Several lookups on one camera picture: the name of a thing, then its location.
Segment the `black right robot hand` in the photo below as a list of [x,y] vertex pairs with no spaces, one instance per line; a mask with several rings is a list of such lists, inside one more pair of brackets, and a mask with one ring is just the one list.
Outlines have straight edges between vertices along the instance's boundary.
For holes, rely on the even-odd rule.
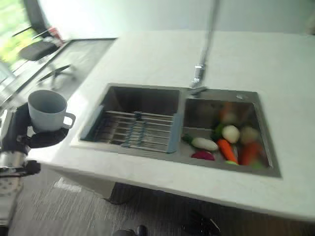
[[194,236],[221,236],[218,225],[196,210],[190,211],[189,223],[185,226],[185,231]]

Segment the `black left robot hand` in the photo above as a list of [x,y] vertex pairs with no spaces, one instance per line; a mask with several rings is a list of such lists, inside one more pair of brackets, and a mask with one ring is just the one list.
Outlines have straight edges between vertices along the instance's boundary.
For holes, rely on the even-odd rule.
[[7,133],[0,142],[2,152],[28,153],[29,148],[46,148],[60,143],[68,135],[69,130],[61,128],[57,131],[37,133],[29,137],[28,128],[32,126],[28,104],[19,106],[13,113]]

